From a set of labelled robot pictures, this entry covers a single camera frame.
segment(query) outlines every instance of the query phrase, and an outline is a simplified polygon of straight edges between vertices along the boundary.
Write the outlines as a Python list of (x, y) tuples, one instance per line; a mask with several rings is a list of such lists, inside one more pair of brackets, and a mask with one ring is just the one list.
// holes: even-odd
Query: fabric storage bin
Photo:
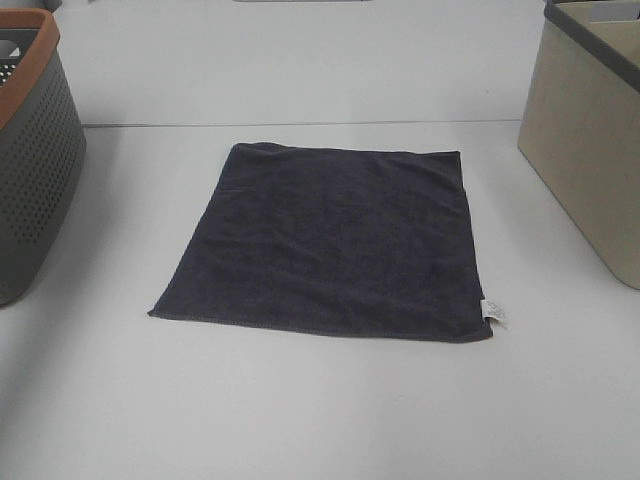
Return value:
[(59, 38), (46, 10), (0, 9), (0, 304), (33, 281), (84, 160)]
[(640, 288), (640, 2), (554, 2), (518, 146), (609, 269)]

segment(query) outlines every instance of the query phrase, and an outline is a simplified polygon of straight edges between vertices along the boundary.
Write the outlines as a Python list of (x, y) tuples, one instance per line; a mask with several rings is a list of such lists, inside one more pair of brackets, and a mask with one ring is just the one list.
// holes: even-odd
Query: perforated basket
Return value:
[(0, 9), (0, 304), (33, 281), (73, 196), (86, 142), (51, 14)]

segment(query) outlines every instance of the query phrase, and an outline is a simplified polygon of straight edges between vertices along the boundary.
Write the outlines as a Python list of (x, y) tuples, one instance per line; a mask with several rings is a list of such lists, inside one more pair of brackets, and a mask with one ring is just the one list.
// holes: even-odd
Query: microfiber towel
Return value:
[(459, 152), (238, 144), (150, 315), (345, 337), (488, 338)]

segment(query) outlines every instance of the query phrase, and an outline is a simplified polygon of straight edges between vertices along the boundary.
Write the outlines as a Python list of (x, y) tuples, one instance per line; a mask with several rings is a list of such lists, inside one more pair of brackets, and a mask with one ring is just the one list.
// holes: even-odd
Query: towel tag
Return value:
[(480, 300), (480, 308), (482, 309), (482, 318), (487, 320), (495, 320), (498, 322), (498, 324), (502, 326), (505, 325), (507, 321), (507, 315), (504, 310), (498, 305), (487, 300)]

